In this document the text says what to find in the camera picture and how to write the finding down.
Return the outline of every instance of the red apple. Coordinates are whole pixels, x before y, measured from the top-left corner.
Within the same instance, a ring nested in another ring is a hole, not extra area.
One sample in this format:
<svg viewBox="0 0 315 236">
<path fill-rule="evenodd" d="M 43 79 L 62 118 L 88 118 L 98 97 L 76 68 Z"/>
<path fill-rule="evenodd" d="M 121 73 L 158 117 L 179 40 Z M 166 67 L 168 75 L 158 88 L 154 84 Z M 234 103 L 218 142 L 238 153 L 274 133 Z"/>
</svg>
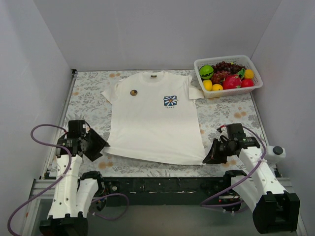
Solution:
<svg viewBox="0 0 315 236">
<path fill-rule="evenodd" d="M 252 87 L 252 86 L 254 86 L 254 82 L 252 81 L 252 79 L 243 79 L 242 80 L 241 88 Z"/>
<path fill-rule="evenodd" d="M 229 75 L 223 81 L 223 89 L 237 89 L 240 88 L 242 81 L 238 75 Z"/>
</svg>

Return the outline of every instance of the gray leaf pattern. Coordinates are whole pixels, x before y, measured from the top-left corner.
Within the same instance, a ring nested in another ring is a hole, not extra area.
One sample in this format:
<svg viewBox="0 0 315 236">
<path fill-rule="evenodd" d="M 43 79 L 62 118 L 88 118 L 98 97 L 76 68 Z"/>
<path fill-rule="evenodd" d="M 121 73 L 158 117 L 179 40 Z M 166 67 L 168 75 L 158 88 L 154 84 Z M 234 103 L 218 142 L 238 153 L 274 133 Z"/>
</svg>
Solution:
<svg viewBox="0 0 315 236">
<path fill-rule="evenodd" d="M 191 75 L 192 85 L 201 89 L 194 70 L 168 70 L 179 75 Z M 95 131 L 108 139 L 111 125 L 112 105 L 101 92 L 113 86 L 118 80 L 138 73 L 129 71 L 91 71 L 78 72 L 69 107 L 64 119 L 64 127 L 72 119 L 85 119 Z M 206 152 L 213 138 L 218 136 L 217 128 L 222 124 L 242 123 L 263 138 L 263 133 L 250 94 L 198 99 L 196 101 L 200 133 Z M 114 156 L 102 152 L 103 156 L 95 162 L 83 157 L 80 174 L 98 170 L 105 177 L 221 177 L 231 169 L 245 170 L 244 164 L 236 156 L 230 157 L 226 164 L 217 165 L 169 165 Z M 56 163 L 52 161 L 50 176 L 56 176 Z"/>
</svg>

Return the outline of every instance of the t-shirt sleeve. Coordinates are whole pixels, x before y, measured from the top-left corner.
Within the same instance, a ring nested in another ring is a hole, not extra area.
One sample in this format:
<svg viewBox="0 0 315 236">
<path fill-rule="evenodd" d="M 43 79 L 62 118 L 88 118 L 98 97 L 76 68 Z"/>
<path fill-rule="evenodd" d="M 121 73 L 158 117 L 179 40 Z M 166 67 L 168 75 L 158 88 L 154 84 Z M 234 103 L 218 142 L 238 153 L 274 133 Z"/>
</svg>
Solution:
<svg viewBox="0 0 315 236">
<path fill-rule="evenodd" d="M 122 81 L 124 81 L 124 80 L 125 79 L 121 79 L 116 84 L 106 87 L 106 89 L 102 92 L 102 95 L 111 104 L 113 104 L 113 102 L 115 102 L 118 99 L 118 97 L 120 95 L 120 90 L 121 90 L 120 85 L 121 85 Z"/>
<path fill-rule="evenodd" d="M 195 100 L 199 98 L 203 98 L 203 92 L 197 89 L 195 86 L 191 85 L 192 76 L 188 76 L 188 93 L 189 99 Z"/>
</svg>

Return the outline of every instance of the black knob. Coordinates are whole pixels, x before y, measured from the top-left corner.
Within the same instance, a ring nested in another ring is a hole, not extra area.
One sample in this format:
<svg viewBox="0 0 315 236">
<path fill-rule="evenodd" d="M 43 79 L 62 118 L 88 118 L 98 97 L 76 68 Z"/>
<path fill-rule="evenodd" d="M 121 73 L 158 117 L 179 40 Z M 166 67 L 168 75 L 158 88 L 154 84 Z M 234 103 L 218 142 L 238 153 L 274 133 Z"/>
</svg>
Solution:
<svg viewBox="0 0 315 236">
<path fill-rule="evenodd" d="M 281 155 L 281 154 L 284 152 L 284 150 L 283 150 L 282 147 L 280 147 L 280 146 L 275 146 L 275 147 L 272 149 L 272 151 L 273 151 L 274 154 L 276 154 L 276 155 Z"/>
</svg>

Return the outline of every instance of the yellow lemon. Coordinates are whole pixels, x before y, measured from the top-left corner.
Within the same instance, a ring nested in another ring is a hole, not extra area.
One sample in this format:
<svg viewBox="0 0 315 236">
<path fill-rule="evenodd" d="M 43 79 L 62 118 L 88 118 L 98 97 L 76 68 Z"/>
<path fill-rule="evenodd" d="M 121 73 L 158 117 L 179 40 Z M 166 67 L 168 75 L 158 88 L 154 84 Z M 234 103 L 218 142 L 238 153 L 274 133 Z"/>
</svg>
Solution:
<svg viewBox="0 0 315 236">
<path fill-rule="evenodd" d="M 254 72 L 250 69 L 245 70 L 245 75 L 244 75 L 245 79 L 252 79 L 254 78 Z"/>
<path fill-rule="evenodd" d="M 211 91 L 220 91 L 220 90 L 223 90 L 222 85 L 215 84 L 215 85 L 212 86 L 212 90 Z"/>
<path fill-rule="evenodd" d="M 205 87 L 205 90 L 211 91 L 212 89 L 212 81 L 211 80 L 204 80 L 202 81 L 203 86 Z"/>
</svg>

